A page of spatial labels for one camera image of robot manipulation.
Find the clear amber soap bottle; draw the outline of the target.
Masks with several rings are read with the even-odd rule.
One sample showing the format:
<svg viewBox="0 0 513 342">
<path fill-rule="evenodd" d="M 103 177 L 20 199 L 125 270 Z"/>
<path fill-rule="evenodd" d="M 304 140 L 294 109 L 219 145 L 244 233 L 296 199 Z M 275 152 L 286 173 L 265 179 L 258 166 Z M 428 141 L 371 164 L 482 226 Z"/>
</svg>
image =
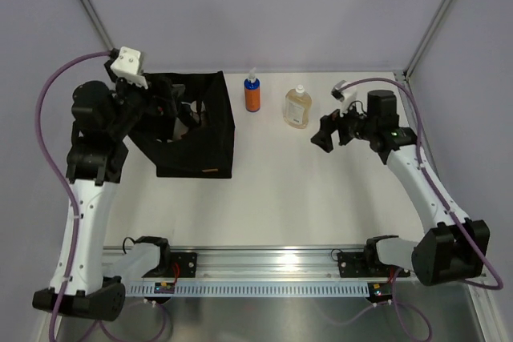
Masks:
<svg viewBox="0 0 513 342">
<path fill-rule="evenodd" d="M 291 127 L 305 129 L 309 124 L 312 98 L 303 85 L 297 85 L 285 95 L 284 120 Z"/>
</svg>

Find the black canvas bag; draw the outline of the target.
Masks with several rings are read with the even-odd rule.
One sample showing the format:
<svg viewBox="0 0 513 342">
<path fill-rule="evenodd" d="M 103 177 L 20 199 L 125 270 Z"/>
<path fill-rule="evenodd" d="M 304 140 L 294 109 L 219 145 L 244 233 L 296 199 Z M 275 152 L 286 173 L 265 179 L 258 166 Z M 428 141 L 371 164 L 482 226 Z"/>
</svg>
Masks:
<svg viewBox="0 0 513 342">
<path fill-rule="evenodd" d="M 235 122 L 224 73 L 149 73 L 147 80 L 161 90 L 164 80 L 184 84 L 180 112 L 164 116 L 156 130 L 130 132 L 130 140 L 156 166 L 160 178 L 230 179 L 232 177 Z M 206 113 L 191 112 L 193 101 L 203 101 Z M 195 119 L 199 126 L 173 141 L 175 119 Z"/>
</svg>

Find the orange blue spray bottle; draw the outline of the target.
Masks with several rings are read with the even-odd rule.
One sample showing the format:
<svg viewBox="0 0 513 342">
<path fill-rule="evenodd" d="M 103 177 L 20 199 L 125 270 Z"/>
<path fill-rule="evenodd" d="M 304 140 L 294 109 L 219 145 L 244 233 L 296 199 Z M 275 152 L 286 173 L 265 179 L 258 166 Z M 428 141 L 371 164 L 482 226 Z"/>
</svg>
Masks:
<svg viewBox="0 0 513 342">
<path fill-rule="evenodd" d="M 244 102 L 245 108 L 249 112 L 257 112 L 261 108 L 261 82 L 257 77 L 255 67 L 249 71 L 244 80 Z"/>
</svg>

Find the beige pump bottle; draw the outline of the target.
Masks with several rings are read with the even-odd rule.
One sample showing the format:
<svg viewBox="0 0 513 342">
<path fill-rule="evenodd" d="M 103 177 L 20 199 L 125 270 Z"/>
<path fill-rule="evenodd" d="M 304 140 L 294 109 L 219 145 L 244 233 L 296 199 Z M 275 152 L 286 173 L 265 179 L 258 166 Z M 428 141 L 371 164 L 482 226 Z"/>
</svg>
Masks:
<svg viewBox="0 0 513 342">
<path fill-rule="evenodd" d="M 206 113 L 206 106 L 203 101 L 193 101 L 190 104 L 191 112 L 195 115 L 203 115 Z"/>
</svg>

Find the green bottle beige cap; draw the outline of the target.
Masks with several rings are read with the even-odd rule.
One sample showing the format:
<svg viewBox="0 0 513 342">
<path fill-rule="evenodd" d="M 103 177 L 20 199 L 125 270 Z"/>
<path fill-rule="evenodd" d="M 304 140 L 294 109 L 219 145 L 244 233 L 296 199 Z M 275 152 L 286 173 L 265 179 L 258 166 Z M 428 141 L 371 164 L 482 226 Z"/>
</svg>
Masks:
<svg viewBox="0 0 513 342">
<path fill-rule="evenodd" d="M 195 130 L 199 123 L 195 119 L 175 119 L 175 125 L 172 134 L 172 140 L 178 141 L 183 138 L 189 131 Z"/>
</svg>

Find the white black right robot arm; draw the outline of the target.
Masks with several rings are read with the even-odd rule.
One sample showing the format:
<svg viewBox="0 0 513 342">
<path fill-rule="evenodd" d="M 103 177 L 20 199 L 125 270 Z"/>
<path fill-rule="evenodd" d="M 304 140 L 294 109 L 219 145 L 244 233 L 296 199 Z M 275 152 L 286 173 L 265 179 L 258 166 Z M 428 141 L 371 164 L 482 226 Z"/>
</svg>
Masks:
<svg viewBox="0 0 513 342">
<path fill-rule="evenodd" d="M 312 137 L 323 151 L 333 150 L 332 134 L 342 146 L 363 140 L 379 156 L 406 191 L 422 223 L 424 236 L 418 242 L 397 235 L 368 239 L 363 266 L 379 276 L 390 266 L 413 272 L 426 286 L 480 276 L 490 230 L 482 220 L 473 221 L 451 199 L 417 145 L 417 135 L 400 127 L 397 99 L 393 91 L 377 90 L 367 95 L 367 109 L 358 112 L 353 92 L 333 90 L 340 109 L 320 120 Z"/>
</svg>

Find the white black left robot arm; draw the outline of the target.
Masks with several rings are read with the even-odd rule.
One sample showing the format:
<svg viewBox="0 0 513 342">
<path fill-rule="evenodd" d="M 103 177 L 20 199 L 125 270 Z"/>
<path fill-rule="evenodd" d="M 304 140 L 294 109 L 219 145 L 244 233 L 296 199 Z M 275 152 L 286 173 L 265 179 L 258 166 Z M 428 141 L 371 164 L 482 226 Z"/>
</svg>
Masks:
<svg viewBox="0 0 513 342">
<path fill-rule="evenodd" d="M 120 79 L 115 89 L 100 81 L 77 87 L 67 171 L 67 223 L 58 266 L 47 288 L 33 294 L 35 309 L 54 315 L 113 321 L 123 309 L 127 286 L 145 276 L 165 276 L 174 266 L 165 238 L 142 236 L 109 269 L 103 243 L 128 149 L 124 139 L 155 97 L 146 87 Z"/>
</svg>

